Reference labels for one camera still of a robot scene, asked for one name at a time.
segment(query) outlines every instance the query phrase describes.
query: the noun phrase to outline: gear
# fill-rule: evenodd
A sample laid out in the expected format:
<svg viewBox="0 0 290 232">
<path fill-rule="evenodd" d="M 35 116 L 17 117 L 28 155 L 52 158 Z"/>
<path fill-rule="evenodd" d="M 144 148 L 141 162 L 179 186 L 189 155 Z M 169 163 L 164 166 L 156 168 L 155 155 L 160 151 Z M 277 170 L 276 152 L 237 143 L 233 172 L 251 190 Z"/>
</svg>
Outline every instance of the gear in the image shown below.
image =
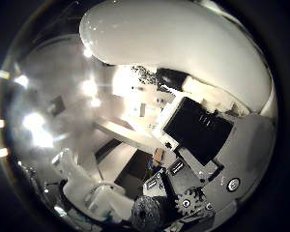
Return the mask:
<svg viewBox="0 0 290 232">
<path fill-rule="evenodd" d="M 201 207 L 199 195 L 194 190 L 186 190 L 183 194 L 179 194 L 178 200 L 175 200 L 177 212 L 183 216 L 190 216 L 196 213 L 197 209 Z"/>
</svg>

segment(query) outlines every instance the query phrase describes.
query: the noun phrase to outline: small black component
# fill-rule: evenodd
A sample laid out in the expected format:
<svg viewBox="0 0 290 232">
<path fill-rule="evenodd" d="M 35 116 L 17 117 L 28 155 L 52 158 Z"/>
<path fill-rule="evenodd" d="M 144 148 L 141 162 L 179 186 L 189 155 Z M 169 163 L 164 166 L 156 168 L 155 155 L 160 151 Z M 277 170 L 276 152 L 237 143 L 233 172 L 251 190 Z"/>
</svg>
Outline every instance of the small black component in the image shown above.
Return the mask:
<svg viewBox="0 0 290 232">
<path fill-rule="evenodd" d="M 156 184 L 157 184 L 157 181 L 155 178 L 153 178 L 153 180 L 147 183 L 147 189 L 153 188 Z"/>
<path fill-rule="evenodd" d="M 232 127 L 217 113 L 210 113 L 198 102 L 183 98 L 164 131 L 206 165 L 219 152 Z"/>
<path fill-rule="evenodd" d="M 61 112 L 63 112 L 66 109 L 64 102 L 61 98 L 61 96 L 53 99 L 52 101 L 50 101 L 50 113 L 56 117 L 58 114 L 60 114 Z"/>
<path fill-rule="evenodd" d="M 156 76 L 160 84 L 182 91 L 182 85 L 188 74 L 169 69 L 157 69 Z"/>
<path fill-rule="evenodd" d="M 178 159 L 170 168 L 170 172 L 173 176 L 176 175 L 176 173 L 178 173 L 181 169 L 183 169 L 184 167 L 184 163 Z"/>
</svg>

